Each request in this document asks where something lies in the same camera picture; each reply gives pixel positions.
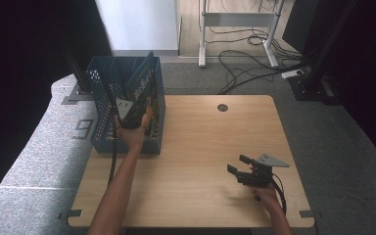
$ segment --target forearm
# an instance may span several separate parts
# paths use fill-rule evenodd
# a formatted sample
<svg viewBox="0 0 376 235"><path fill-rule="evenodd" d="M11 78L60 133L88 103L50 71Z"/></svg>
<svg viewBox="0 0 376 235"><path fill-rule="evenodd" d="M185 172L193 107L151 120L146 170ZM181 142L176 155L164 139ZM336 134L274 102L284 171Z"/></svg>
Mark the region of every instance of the forearm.
<svg viewBox="0 0 376 235"><path fill-rule="evenodd" d="M286 218L285 213L283 213L282 208L275 207L269 211L271 225L273 227L274 235L291 235L292 229L289 226L289 222Z"/></svg>
<svg viewBox="0 0 376 235"><path fill-rule="evenodd" d="M126 214L139 151L129 151L121 162L91 222L89 234L118 234Z"/></svg>

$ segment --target wooden floor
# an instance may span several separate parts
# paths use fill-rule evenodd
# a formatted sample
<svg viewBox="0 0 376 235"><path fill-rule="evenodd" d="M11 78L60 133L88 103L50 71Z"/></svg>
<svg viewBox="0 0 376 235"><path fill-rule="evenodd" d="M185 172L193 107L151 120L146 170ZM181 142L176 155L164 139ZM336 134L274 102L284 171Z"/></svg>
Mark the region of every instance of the wooden floor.
<svg viewBox="0 0 376 235"><path fill-rule="evenodd" d="M274 11L275 0L210 0L208 12L229 12L229 13L271 13ZM180 13L182 18L182 24L180 28L180 57L198 57L201 30L199 22L199 13L202 11L201 0L182 0L180 1ZM290 12L294 0L285 0L283 9L281 12L281 18L278 23L274 38L280 43L282 48L293 50L286 42L282 40L283 31L286 23L289 19ZM240 38L246 38L253 33L249 31L235 32L235 33L215 33L232 30L250 29L249 27L207 27L206 29L206 41L232 41ZM268 32L268 28L255 28ZM238 42L215 42L207 44L207 57L216 57L223 50L238 50L246 52L253 56L265 56L262 46L251 45L247 40Z"/></svg>

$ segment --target desk leg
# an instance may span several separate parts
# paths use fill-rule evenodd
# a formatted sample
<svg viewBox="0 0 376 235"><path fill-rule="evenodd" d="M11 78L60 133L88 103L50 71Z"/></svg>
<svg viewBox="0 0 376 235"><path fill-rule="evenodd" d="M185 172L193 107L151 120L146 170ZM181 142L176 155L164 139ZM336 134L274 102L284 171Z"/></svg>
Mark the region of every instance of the desk leg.
<svg viewBox="0 0 376 235"><path fill-rule="evenodd" d="M200 40L200 52L198 55L198 64L200 68L206 66L206 14L207 14L207 0L203 0L203 12L201 14L201 40Z"/></svg>
<svg viewBox="0 0 376 235"><path fill-rule="evenodd" d="M276 58L274 57L273 51L271 50L270 46L271 44L268 43L268 40L263 43L263 48L267 55L268 61L270 62L270 65L273 68L278 68L279 64L277 64Z"/></svg>

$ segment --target hand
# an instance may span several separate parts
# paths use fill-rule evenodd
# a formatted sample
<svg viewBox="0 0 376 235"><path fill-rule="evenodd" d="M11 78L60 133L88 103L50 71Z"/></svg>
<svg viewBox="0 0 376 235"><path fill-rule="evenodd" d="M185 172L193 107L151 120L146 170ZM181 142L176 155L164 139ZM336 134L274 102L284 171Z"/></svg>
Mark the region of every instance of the hand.
<svg viewBox="0 0 376 235"><path fill-rule="evenodd" d="M145 140L145 129L148 126L148 116L145 114L142 117L141 125L136 129L124 129L120 126L118 116L115 116L115 124L117 136L127 145L129 152L140 152Z"/></svg>
<svg viewBox="0 0 376 235"><path fill-rule="evenodd" d="M261 203L269 213L279 209L282 210L277 200L276 190L272 184L269 184L265 188L249 187L252 189L253 195L260 197Z"/></svg>

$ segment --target blue plastic crate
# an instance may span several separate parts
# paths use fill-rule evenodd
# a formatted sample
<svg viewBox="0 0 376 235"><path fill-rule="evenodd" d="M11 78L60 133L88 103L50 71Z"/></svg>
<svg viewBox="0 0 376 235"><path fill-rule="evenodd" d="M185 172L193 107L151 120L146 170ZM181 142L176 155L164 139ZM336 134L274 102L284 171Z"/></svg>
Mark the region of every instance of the blue plastic crate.
<svg viewBox="0 0 376 235"><path fill-rule="evenodd" d="M133 70L138 67L138 62L143 57L94 57L87 68L90 85L96 104L98 119L91 136L91 143L99 153L113 151L113 120L114 108L112 107L107 92L114 98L123 99L124 84L131 77ZM155 81L159 103L159 118L154 122L153 131L146 137L142 147L143 154L159 154L161 152L162 137L165 121L165 94L161 73L160 58L155 57ZM108 84L105 90L103 82ZM117 152L127 153L128 149L123 141L117 141Z"/></svg>

